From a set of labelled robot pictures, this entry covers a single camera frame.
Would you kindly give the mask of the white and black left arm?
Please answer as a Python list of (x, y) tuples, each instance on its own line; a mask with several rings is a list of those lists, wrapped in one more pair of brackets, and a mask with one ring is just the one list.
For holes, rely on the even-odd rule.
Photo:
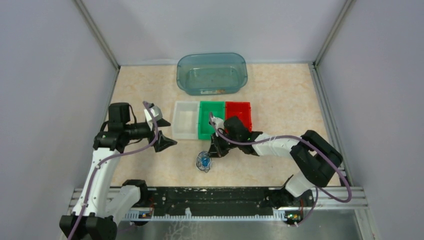
[(163, 135), (160, 127), (171, 123), (163, 118), (161, 109), (144, 101), (145, 119), (137, 122), (132, 106), (127, 102), (112, 103), (108, 120), (101, 125), (93, 140), (93, 153), (82, 193), (68, 215), (63, 215), (59, 227), (69, 240), (114, 240), (118, 226), (133, 207), (148, 205), (153, 200), (144, 180), (126, 180), (118, 194), (108, 201), (116, 167), (123, 156), (140, 153), (150, 147), (161, 152), (177, 144)]

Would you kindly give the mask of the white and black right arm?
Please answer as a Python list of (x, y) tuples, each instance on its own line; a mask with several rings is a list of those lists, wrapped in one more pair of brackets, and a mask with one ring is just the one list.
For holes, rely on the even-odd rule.
[(212, 158), (222, 158), (230, 150), (239, 149), (246, 155), (282, 157), (296, 163), (299, 172), (280, 189), (265, 195), (264, 203), (272, 208), (300, 205), (302, 194), (312, 188), (325, 188), (334, 175), (343, 176), (339, 169), (342, 155), (314, 130), (301, 136), (270, 135), (250, 131), (236, 116), (223, 120), (212, 113), (208, 124), (214, 130), (208, 151)]

